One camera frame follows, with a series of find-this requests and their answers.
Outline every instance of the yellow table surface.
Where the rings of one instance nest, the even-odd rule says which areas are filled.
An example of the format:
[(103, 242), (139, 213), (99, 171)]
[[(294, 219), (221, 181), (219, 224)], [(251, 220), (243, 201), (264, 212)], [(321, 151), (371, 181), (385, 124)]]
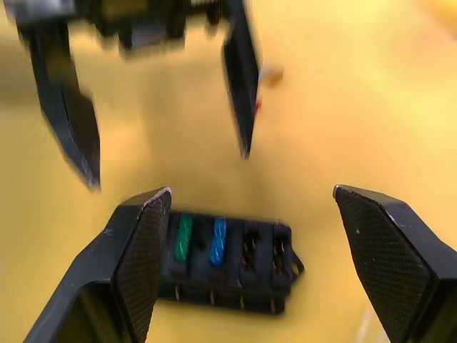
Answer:
[(103, 50), (76, 30), (79, 81), (101, 137), (95, 194), (62, 158), (29, 56), (0, 18), (0, 342), (24, 339), (118, 203), (163, 185), (177, 207), (288, 222), (307, 273), (281, 318), (159, 302), (148, 342), (352, 342), (366, 296), (331, 196), (337, 183), (407, 201), (457, 249), (450, 26), (409, 1), (282, 4), (252, 4), (261, 55), (285, 74), (260, 90), (248, 161), (229, 110), (222, 33), (211, 40), (195, 28), (185, 50), (126, 63), (116, 46)]

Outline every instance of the empty fuse slot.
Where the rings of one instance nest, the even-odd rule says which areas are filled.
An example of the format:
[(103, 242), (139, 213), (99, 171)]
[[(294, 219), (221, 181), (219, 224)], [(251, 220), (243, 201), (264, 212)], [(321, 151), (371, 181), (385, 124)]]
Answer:
[(248, 231), (243, 236), (243, 268), (246, 271), (254, 270), (254, 256), (258, 242), (258, 232)]
[(279, 275), (288, 274), (285, 252), (288, 245), (287, 236), (276, 236), (273, 240), (273, 270)]

